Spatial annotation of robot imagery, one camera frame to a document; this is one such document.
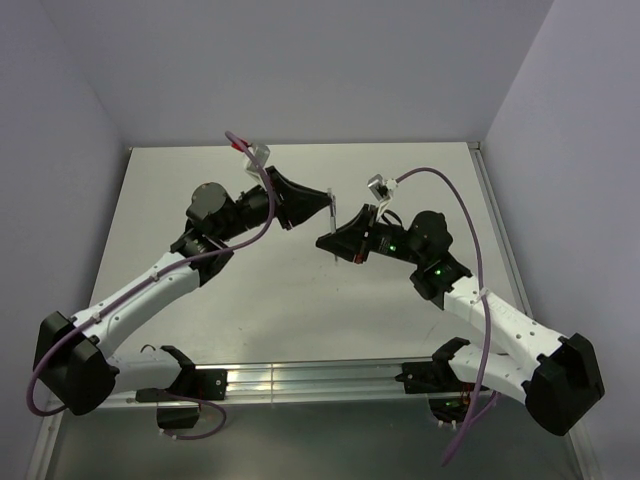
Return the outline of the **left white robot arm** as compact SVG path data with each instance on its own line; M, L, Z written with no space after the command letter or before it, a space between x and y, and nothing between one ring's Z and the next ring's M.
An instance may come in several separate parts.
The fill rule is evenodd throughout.
M42 382L75 415L84 415L109 396L153 390L161 399L183 399L195 386L195 364L173 346L119 357L119 346L171 303L204 286L234 255L227 241L272 221L290 230L330 206L331 196L299 185L275 167L257 186L233 199L215 182L200 185L186 211L184 233L143 275L98 304L71 317L60 312L41 323L28 409L44 417L34 401Z

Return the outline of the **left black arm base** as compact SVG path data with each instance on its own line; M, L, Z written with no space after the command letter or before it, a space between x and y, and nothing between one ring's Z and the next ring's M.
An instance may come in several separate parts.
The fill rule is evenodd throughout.
M225 399L228 371L222 368L194 368L179 378L166 390L147 388L135 392L135 401L154 403L156 423L162 434L177 440L199 440L220 432L226 422L226 410L218 404ZM204 413L217 414L217 424L209 431L193 433Z

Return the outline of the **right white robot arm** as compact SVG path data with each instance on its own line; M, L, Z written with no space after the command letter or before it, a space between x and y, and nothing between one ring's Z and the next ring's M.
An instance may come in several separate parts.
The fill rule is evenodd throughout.
M372 253L415 265L410 281L419 296L440 310L488 333L500 353L488 357L467 339L455 337L426 362L402 365L396 381L406 393L436 393L473 386L494 390L524 404L546 431L563 436L604 396L595 349L584 336L567 337L520 312L479 280L450 253L453 238L441 213L423 211L408 228L376 218L364 205L317 248L362 264Z

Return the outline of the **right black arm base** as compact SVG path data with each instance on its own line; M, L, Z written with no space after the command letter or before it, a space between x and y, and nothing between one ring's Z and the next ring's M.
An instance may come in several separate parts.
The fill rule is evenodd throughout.
M475 384L455 375L450 366L453 359L454 352L443 346L430 360L402 363L394 380L403 385L404 393L408 395L449 393L447 398L430 398L429 408L439 426L456 429L465 420Z

